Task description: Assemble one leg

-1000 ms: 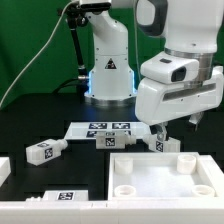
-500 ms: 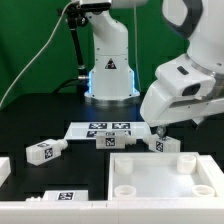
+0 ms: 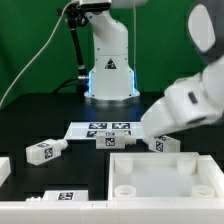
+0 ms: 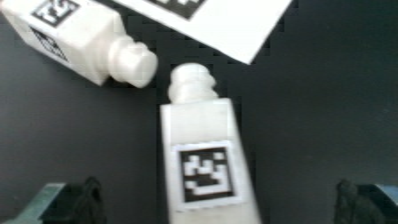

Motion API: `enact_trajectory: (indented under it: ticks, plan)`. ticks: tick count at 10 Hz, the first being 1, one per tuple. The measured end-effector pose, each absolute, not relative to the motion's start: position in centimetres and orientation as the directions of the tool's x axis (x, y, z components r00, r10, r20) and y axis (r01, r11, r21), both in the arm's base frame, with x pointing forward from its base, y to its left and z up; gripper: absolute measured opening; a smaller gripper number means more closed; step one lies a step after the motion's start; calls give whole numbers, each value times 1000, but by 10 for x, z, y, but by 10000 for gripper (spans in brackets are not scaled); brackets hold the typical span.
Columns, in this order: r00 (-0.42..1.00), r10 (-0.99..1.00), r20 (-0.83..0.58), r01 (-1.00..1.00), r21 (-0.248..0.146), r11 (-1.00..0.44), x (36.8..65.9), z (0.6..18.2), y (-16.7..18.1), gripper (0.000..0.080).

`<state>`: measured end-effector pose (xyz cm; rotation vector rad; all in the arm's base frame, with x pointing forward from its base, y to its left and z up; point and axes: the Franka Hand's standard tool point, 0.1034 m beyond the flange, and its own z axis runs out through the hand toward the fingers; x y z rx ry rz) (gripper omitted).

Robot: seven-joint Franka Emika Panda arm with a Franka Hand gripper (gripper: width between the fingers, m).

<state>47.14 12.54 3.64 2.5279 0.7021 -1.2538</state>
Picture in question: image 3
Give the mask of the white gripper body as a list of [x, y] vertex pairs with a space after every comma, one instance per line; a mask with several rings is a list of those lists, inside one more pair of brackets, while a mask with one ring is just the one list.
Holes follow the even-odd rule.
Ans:
[[159, 137], [180, 130], [180, 126], [169, 111], [164, 97], [157, 100], [144, 113], [140, 123], [147, 137]]

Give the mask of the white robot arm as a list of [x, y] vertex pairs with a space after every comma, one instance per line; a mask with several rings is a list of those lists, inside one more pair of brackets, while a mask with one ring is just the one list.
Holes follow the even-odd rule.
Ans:
[[[134, 73], [128, 65], [128, 31], [109, 13], [111, 8], [142, 6], [148, 0], [81, 0], [90, 8], [95, 65], [86, 97], [120, 101], [134, 95]], [[149, 137], [178, 132], [219, 121], [224, 116], [224, 0], [196, 0], [187, 29], [206, 62], [203, 71], [169, 86], [142, 116]]]

